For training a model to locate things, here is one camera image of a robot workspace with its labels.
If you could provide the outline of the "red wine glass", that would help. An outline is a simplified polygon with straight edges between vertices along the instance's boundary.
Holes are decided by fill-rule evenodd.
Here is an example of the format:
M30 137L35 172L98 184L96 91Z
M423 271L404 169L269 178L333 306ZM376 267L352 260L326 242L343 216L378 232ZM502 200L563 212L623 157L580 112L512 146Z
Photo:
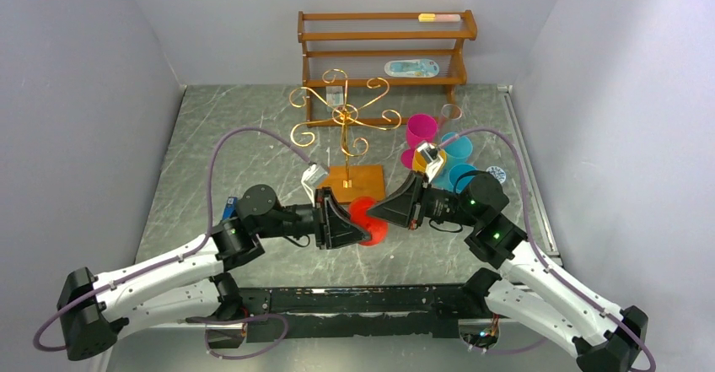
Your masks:
M389 226L386 221L367 215L367 211L377 202L372 197L357 197L348 205L351 221L369 232L369 239L360 242L360 245L380 244L388 234Z

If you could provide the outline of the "gold wire glass rack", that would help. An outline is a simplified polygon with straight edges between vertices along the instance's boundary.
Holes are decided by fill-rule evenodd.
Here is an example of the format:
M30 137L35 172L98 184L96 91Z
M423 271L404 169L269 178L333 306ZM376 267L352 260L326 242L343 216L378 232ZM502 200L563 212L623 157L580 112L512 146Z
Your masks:
M356 106L349 102L350 78L347 73L338 68L332 68L322 74L321 81L326 86L338 86L342 91L342 103L333 106L315 89L307 85L291 91L289 103L295 108L309 109L312 99L316 98L330 109L326 119L315 120L311 115L307 119L293 126L290 132L291 142L300 147L307 148L315 143L317 127L337 127L340 129L339 150L343 154L344 163L329 165L328 176L320 184L329 187L339 203L349 203L357 197L384 197L384 176L375 165L352 166L351 160L361 158L370 150L370 144L365 137L354 137L354 127L364 127L380 132L389 132L398 129L403 124L403 116L394 109L385 109L379 119L363 118L362 112L382 100L390 92L390 83L386 78L369 78L365 82L367 89L377 89L378 96L363 105Z

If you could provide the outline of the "blue wine glass back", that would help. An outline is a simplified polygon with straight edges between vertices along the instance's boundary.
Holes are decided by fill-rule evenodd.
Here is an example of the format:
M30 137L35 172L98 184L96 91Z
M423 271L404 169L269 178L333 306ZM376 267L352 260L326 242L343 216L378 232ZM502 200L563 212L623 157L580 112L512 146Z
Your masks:
M477 168L471 164L456 164L447 174L448 191L455 193L462 192L476 175Z

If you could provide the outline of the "blue wine glass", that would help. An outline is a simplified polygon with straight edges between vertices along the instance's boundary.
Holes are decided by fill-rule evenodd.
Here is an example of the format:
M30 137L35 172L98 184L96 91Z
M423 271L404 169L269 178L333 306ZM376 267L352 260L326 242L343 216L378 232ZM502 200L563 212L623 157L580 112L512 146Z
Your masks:
M450 171L457 164L465 164L473 152L472 141L467 137L460 137L444 148L446 154L445 165L440 174L433 181L433 187L443 190L452 190L452 182L449 179Z
M471 164L456 164L447 174L448 191L455 193L462 192L476 175L477 168Z

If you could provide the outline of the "magenta wine glass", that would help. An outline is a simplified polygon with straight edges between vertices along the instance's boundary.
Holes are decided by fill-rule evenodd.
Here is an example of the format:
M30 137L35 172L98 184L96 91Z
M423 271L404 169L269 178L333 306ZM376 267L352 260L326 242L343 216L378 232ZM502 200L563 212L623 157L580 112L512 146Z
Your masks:
M412 115L406 123L407 150L401 155L401 163L407 168L412 167L412 160L417 146L421 142L432 142L438 132L438 123L428 114Z

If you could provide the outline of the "clear wine glass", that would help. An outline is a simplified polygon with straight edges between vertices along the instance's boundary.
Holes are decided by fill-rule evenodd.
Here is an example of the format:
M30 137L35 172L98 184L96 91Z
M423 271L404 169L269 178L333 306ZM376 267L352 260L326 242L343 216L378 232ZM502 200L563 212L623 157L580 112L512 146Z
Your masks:
M450 132L450 127L454 125L463 116L461 108L452 103L447 103L440 109L437 123L440 133Z

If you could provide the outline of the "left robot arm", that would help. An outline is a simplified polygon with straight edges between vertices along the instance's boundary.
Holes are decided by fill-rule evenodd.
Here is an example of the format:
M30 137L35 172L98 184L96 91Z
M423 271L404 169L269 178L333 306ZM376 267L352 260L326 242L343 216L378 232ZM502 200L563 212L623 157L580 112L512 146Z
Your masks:
M263 255L262 240L277 237L294 245L306 237L330 250L371 234L352 222L329 187L315 191L309 204L284 206L268 185L252 186L231 217L172 251L114 272L71 272L57 304L68 359L89 359L123 337L174 320L251 316L231 271Z

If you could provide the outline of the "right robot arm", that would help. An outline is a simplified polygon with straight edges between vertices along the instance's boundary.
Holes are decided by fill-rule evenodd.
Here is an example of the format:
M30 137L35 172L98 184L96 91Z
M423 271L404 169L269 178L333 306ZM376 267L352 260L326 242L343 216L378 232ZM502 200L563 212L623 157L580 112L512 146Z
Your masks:
M465 177L461 191L446 191L412 171L366 214L405 229L424 219L469 227L465 243L484 264L461 287L469 314L490 312L527 326L574 357L582 371L630 370L645 351L648 316L610 302L557 265L503 215L508 197L493 175L472 170Z

